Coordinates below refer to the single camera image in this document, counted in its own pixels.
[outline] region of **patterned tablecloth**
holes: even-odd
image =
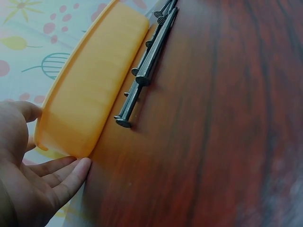
[[[157,2],[121,1],[145,15]],[[41,105],[72,50],[109,2],[0,0],[0,101],[26,100]],[[29,134],[33,134],[34,127],[35,122],[29,124]],[[36,148],[26,153],[24,163],[42,163],[59,157],[59,153]],[[48,226],[88,225],[77,203],[80,197],[81,191],[71,201],[74,207],[65,205]]]

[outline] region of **metal nail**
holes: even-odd
[[[167,0],[160,11],[154,11],[154,13],[153,13],[154,16],[156,18],[162,17],[163,16],[163,11],[166,9],[166,7],[169,5],[170,2],[171,2],[171,0]]]
[[[159,17],[159,18],[157,19],[157,23],[158,23],[159,25],[163,25],[163,24],[165,23],[165,20],[166,20],[167,16],[172,12],[172,10],[174,9],[174,7],[175,7],[176,4],[177,4],[177,1],[178,1],[178,0],[173,0],[173,1],[170,3],[169,7],[167,8],[166,13],[164,13],[164,16]]]
[[[155,39],[156,39],[156,37],[157,37],[157,35],[158,35],[158,33],[159,33],[161,27],[162,27],[162,25],[158,25],[157,28],[156,28],[156,30],[155,30],[155,32],[152,34],[151,39],[145,42],[145,46],[146,46],[147,48],[151,48],[151,47],[152,47],[152,45],[153,45],[153,43],[155,42]]]
[[[136,77],[136,81],[141,86],[148,86],[150,84],[149,74],[152,70],[152,67],[163,45],[163,41],[169,32],[169,29],[175,19],[175,16],[177,15],[177,12],[178,12],[178,8],[174,8],[172,12],[169,14],[164,25],[161,27],[159,34],[157,35],[157,38],[154,41],[154,44],[149,50],[145,61],[143,62],[142,66],[139,69],[139,72]]]
[[[126,104],[124,113],[122,114],[122,116],[120,118],[116,119],[117,124],[119,124],[125,128],[130,128],[132,126],[131,123],[129,122],[129,118],[133,112],[134,106],[138,100],[141,90],[142,90],[142,86],[136,83],[134,86],[134,92],[132,93],[131,96],[127,97],[127,99],[129,99],[129,101]]]
[[[125,95],[126,92],[124,92],[124,95],[127,97],[127,99],[125,100],[125,102],[124,102],[124,104],[123,104],[123,106],[122,106],[122,108],[121,108],[119,114],[116,115],[116,116],[114,116],[115,119],[121,118],[121,117],[123,116],[123,114],[124,114],[124,112],[125,112],[125,109],[126,109],[126,107],[127,107],[127,104],[128,104],[128,102],[129,102],[129,100],[130,100],[130,99],[128,98],[128,96],[129,96],[129,94],[132,95],[132,93],[135,91],[135,85],[136,85],[136,84],[138,84],[138,83],[137,83],[136,81],[134,81],[133,84],[131,85],[131,87],[129,88],[129,92],[127,92],[127,93],[128,93],[127,95]]]
[[[142,58],[141,58],[140,61],[139,61],[138,67],[135,67],[135,68],[132,68],[132,69],[131,69],[131,73],[132,73],[134,76],[137,76],[137,74],[138,74],[138,72],[139,72],[139,68],[141,67],[143,61],[145,60],[145,58],[146,58],[146,56],[147,56],[147,54],[148,54],[148,51],[149,51],[149,49],[147,49],[147,50],[144,52]]]

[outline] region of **reddish-brown wood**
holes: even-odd
[[[303,1],[179,0],[133,129],[113,115],[83,200],[102,227],[303,226]]]

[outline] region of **hand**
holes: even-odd
[[[45,226],[78,191],[90,168],[88,158],[22,163],[25,152],[35,147],[27,122],[40,115],[41,109],[28,102],[0,102],[0,195],[5,197],[0,207],[8,204],[0,217],[7,226]]]

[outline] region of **orange plastic container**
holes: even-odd
[[[87,157],[148,31],[146,17],[113,0],[86,32],[43,103],[36,145]]]

